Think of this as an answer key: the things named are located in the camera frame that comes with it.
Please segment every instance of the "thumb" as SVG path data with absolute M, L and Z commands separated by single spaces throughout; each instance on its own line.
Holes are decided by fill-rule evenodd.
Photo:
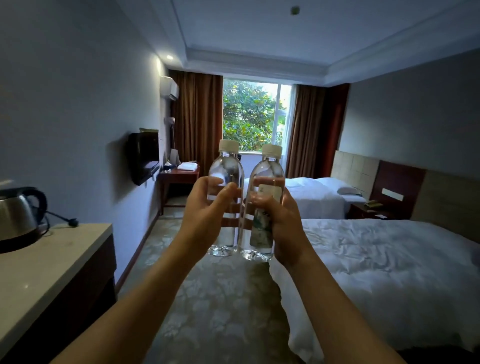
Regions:
M 253 194 L 251 196 L 251 202 L 255 207 L 262 208 L 272 217 L 272 219 L 278 220 L 280 213 L 284 207 L 276 201 L 273 196 L 259 196 Z
M 216 196 L 212 202 L 210 210 L 216 215 L 223 215 L 228 206 L 233 203 L 233 199 L 237 194 L 237 185 L 234 182 L 227 184 Z

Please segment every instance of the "pillow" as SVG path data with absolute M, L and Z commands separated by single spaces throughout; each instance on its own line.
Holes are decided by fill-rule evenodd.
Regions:
M 316 181 L 334 190 L 338 194 L 361 194 L 355 187 L 333 177 L 317 178 Z

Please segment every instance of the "telephone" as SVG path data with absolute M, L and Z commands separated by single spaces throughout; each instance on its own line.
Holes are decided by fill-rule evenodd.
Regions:
M 376 201 L 376 200 L 371 200 L 371 201 L 366 202 L 365 206 L 368 207 L 368 208 L 379 208 L 379 207 L 382 207 L 383 204 Z

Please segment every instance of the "kettle handle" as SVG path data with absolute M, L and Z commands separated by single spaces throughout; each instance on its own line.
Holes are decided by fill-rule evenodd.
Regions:
M 38 209 L 36 212 L 36 223 L 40 225 L 47 211 L 47 197 L 45 194 L 35 187 L 25 187 L 22 189 L 22 194 L 25 196 L 33 196 L 38 200 Z

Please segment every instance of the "bottle label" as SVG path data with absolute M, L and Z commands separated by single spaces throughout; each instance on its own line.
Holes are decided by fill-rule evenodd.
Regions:
M 273 196 L 276 201 L 280 202 L 282 188 L 280 186 L 261 184 L 258 186 L 258 195 Z M 270 215 L 262 208 L 256 209 L 253 216 L 250 246 L 259 249 L 271 249 L 273 246 L 272 220 L 270 219 Z

